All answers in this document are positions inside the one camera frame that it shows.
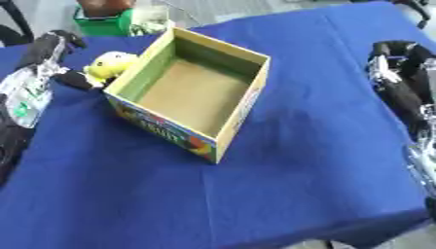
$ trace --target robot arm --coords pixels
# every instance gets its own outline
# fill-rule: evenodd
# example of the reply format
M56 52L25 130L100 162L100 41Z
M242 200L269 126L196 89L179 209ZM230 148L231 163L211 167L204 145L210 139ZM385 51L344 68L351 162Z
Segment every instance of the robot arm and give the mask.
M424 186L425 205L436 221L436 55L413 42L376 43L368 71L374 89L408 128L408 168Z
M62 30L44 34L28 47L16 71L0 84L0 186L17 165L52 100L49 81L65 72L58 64L72 53L70 44L85 47L80 38Z

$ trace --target blue tablecloth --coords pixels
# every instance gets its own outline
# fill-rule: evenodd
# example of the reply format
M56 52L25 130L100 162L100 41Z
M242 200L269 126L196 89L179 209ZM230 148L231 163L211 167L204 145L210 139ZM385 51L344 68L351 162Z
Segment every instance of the blue tablecloth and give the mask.
M271 248L329 238L359 248L426 219L405 128L364 73L371 45L435 48L387 3L237 19L197 31L269 54L268 84L223 161L118 118L98 91L55 97L0 192L0 248ZM89 38L66 66L152 37ZM0 50L0 77L24 47Z

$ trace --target cardboard box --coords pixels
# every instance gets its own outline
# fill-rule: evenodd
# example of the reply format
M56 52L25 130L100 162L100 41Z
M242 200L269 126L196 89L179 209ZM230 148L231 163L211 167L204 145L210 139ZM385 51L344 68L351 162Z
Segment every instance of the cardboard box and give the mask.
M268 74L270 58L169 29L105 93L125 119L218 163Z

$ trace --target yellow plush toy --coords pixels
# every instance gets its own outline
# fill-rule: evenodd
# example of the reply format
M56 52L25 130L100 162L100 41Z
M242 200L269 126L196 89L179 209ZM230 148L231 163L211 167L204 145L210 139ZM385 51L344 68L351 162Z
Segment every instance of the yellow plush toy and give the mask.
M95 87L104 86L107 80L120 76L138 56L131 53L108 52L98 57L91 65L84 68L85 76Z

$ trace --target colorful box label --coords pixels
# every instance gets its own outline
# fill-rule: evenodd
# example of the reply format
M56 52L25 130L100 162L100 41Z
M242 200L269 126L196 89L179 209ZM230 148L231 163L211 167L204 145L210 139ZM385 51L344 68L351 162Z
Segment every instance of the colorful box label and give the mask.
M177 144L194 154L215 161L216 144L213 141L201 137L162 117L153 115L143 109L139 109L116 97L108 96L108 98L111 104L115 107L118 115L126 120L131 121L132 123L159 135L167 141Z

